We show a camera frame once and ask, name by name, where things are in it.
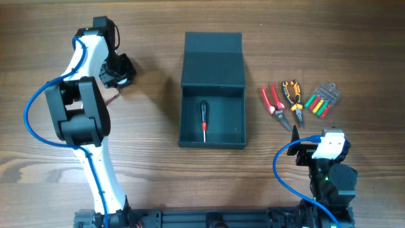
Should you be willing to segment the clear case coloured screwdrivers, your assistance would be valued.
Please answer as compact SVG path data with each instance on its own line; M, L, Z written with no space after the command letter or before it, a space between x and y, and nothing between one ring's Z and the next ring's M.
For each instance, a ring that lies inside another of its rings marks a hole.
M339 98L340 92L335 83L322 83L306 101L304 108L324 119Z

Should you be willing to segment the black red screwdriver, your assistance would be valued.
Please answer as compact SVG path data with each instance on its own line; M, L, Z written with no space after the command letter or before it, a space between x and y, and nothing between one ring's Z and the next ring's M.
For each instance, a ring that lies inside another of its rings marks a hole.
M207 131L207 110L208 110L208 104L206 100L201 101L200 108L201 108L202 136L203 142L205 143Z

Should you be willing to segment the red handled snips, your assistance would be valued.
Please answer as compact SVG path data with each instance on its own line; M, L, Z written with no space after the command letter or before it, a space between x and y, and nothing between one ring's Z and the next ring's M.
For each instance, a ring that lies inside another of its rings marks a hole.
M274 99L274 103L272 103L268 98L266 86L261 86L261 94L267 110L269 111L270 115L275 117L287 131L291 132L292 127L290 126L290 123L285 116L285 106L282 104L280 98L278 97L275 85L271 84L270 89L271 95Z

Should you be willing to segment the dark green open box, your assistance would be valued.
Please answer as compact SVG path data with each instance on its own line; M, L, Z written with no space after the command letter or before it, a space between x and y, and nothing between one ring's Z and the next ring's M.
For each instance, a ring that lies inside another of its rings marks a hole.
M181 95L179 147L246 147L246 76L241 33L186 32ZM206 142L201 122L202 100L208 104Z

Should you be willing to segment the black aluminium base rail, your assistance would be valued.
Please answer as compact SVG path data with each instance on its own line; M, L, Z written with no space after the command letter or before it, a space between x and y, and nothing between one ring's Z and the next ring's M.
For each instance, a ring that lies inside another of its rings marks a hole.
M354 227L352 211L337 213L334 222L313 206L271 207L261 210L132 210L128 215L77 212L74 227L109 228L278 228L278 227Z

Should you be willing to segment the orange black long-nose pliers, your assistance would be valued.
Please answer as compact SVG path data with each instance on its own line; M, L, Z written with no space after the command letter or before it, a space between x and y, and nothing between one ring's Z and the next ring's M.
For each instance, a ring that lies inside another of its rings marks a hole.
M289 92L289 86L292 86L294 89L294 94ZM297 80L292 80L290 82L282 82L282 92L284 98L290 106L290 110L293 111L296 115L299 125L304 127L304 120L302 116L303 105L301 102L301 88Z

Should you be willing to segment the round black tape measure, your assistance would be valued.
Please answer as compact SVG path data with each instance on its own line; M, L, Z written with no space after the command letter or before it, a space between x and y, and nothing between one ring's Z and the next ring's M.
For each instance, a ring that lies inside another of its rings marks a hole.
M119 98L120 95L121 95L122 89L129 86L131 83L132 82L129 79L123 79L123 80L117 82L117 84L115 86L115 89L117 90L117 93L113 97L111 97L111 98L109 98L108 100L105 101L106 106L109 105L114 100L116 100L117 98Z

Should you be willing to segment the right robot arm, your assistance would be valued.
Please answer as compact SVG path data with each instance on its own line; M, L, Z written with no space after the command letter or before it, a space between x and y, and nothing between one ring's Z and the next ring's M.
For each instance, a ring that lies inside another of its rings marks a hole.
M287 155L296 157L296 165L309 168L313 200L323 205L341 227L354 227L350 202L356 196L358 173L343 164L351 144L340 129L323 130L320 142L290 146Z

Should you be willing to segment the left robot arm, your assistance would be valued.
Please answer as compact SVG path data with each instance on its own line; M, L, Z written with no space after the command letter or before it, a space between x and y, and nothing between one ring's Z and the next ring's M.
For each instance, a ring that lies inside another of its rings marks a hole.
M80 160L94 198L92 212L78 212L75 227L139 227L116 178L108 150L111 120L97 82L117 90L137 72L125 54L117 54L118 27L107 16L95 17L73 38L75 52L65 77L45 90L57 137Z

